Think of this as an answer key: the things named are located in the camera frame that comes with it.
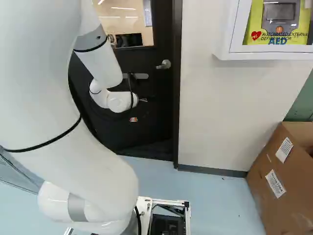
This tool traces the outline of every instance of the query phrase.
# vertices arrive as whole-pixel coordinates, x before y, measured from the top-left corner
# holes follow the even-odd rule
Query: light blue floor
[[[136,171],[140,195],[191,202],[192,235],[265,235],[244,179],[179,172],[172,163],[123,157]],[[37,209],[36,196],[0,184],[1,235],[63,235]]]

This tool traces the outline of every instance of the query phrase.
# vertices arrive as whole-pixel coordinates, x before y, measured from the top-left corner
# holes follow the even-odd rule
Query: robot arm
[[[101,89],[122,79],[109,43],[79,52],[90,46],[83,38],[100,32],[90,1],[2,1],[0,20],[0,144],[47,181],[39,197],[45,214],[80,230],[122,233],[137,201],[138,179],[89,133],[67,83],[74,48]]]
[[[129,92],[109,92],[123,80],[121,68],[103,27],[89,0],[82,0],[82,23],[74,51],[94,77],[90,85],[90,96],[102,108],[121,113],[131,107]],[[133,93],[133,107],[138,97]]]

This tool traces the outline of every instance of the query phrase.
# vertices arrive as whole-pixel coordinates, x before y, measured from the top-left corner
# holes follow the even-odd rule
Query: door lever
[[[168,70],[172,66],[171,61],[163,60],[162,65],[156,66],[157,70]]]

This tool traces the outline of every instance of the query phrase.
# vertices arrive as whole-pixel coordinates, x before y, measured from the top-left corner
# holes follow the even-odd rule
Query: cardboard box
[[[313,123],[282,122],[254,162],[247,182],[267,235],[313,235],[309,153]]]

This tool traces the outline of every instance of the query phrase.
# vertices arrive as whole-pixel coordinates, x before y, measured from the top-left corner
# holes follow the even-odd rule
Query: white label
[[[286,192],[284,186],[278,180],[274,170],[271,170],[270,173],[265,176],[265,178],[277,198],[280,198]]]
[[[283,141],[282,145],[279,147],[279,149],[276,152],[276,157],[282,162],[284,163],[286,158],[288,157],[288,154],[290,153],[290,151],[292,150],[293,144],[292,142],[289,140],[289,138],[285,138],[285,140]]]

